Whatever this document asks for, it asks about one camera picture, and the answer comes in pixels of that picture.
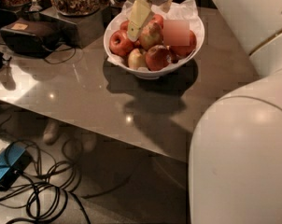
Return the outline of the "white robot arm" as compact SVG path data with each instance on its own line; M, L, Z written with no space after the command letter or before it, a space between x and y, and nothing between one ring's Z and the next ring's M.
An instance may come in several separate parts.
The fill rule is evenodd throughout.
M189 157L191 224L282 224L282 0L212 0L259 80L203 114Z

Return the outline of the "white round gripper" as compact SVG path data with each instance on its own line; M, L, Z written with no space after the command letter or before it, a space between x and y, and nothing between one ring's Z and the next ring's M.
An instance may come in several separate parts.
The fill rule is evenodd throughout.
M173 0L149 0L151 2L163 2L159 5L161 11L167 13ZM127 36L131 41L136 41L143 28L152 19L154 13L151 10L151 3L148 0L135 0L129 17Z

